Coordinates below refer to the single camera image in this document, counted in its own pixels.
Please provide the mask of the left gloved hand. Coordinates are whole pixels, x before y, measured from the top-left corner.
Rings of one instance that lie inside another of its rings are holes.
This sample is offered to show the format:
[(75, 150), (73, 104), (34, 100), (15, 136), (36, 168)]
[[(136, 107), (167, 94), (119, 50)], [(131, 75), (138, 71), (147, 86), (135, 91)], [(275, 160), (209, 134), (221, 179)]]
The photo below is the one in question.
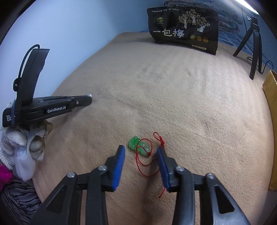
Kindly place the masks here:
[(9, 170), (15, 170), (22, 181), (32, 179), (36, 163), (44, 159), (44, 137), (53, 129), (52, 123), (43, 121), (31, 125), (29, 130), (22, 127), (1, 129), (1, 163)]

